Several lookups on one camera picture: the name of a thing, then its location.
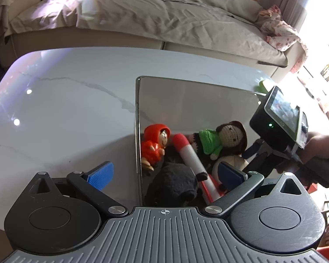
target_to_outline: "white bedsheet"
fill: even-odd
[[[266,43],[258,28],[242,20],[217,7],[169,0],[43,0],[13,19],[11,32],[76,26],[286,65],[285,55]]]
[[[287,64],[285,55],[252,24],[262,9],[253,0],[42,0],[9,21],[8,7],[14,1],[1,0],[5,36],[76,26]]]

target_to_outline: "black plush toy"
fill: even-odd
[[[179,163],[165,163],[145,195],[145,205],[180,207],[197,196],[198,183],[191,168]]]

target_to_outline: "crosshair marking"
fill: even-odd
[[[161,214],[163,214],[163,215],[167,215],[167,214],[169,214],[171,211],[169,211],[169,210],[162,210],[162,211],[159,211]]]

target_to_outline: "marble vein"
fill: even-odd
[[[147,120],[150,123],[156,123],[154,120],[148,117],[148,115],[144,112],[139,110],[139,116],[141,116],[143,119]]]
[[[28,154],[26,154],[26,153],[24,153],[24,152],[22,152],[22,151],[20,151],[20,150],[18,150],[16,148],[12,147],[12,146],[6,146],[4,144],[0,144],[0,148],[6,148],[8,150],[11,150],[12,152],[14,152],[14,153],[22,156],[24,159],[26,159],[26,160],[28,160],[30,162],[33,162],[35,164],[42,165],[43,167],[47,167],[47,166],[53,167],[53,165],[51,165],[49,163],[42,163],[41,161],[33,158],[32,156],[30,156],[30,155],[28,155]]]
[[[73,79],[73,78],[70,78],[70,77],[54,77],[54,78],[41,78],[41,77],[36,77],[36,76],[33,76],[31,74],[27,74],[27,73],[23,73],[21,72],[22,75],[24,76],[29,76],[31,78],[34,78],[34,79],[37,79],[39,81],[54,81],[54,80],[70,80],[72,82],[76,82],[78,84],[81,84],[82,86],[86,86],[90,89],[95,89],[95,90],[98,90],[98,91],[101,91],[101,92],[105,92],[106,94],[110,95],[111,97],[115,98],[116,100],[120,101],[121,103],[121,108],[124,109],[124,110],[127,110],[129,111],[130,113],[134,114],[135,113],[135,105],[132,104],[131,102],[117,96],[114,92],[112,92],[111,90],[99,85],[99,84],[95,84],[95,83],[88,83],[88,82],[85,82],[85,81],[79,81],[79,80],[76,80],[76,79]]]
[[[211,80],[214,80],[211,76],[209,76],[209,75],[207,75],[207,74],[204,74],[204,73],[199,74],[199,76],[208,77],[208,78],[210,78]]]

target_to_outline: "crocheted doll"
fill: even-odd
[[[144,141],[141,142],[141,168],[144,172],[153,171],[153,165],[159,162],[170,135],[164,124],[152,124],[144,130]]]
[[[222,124],[216,130],[200,130],[190,135],[188,140],[199,157],[205,154],[211,160],[217,160],[219,156],[239,155],[247,146],[245,128],[238,121]]]

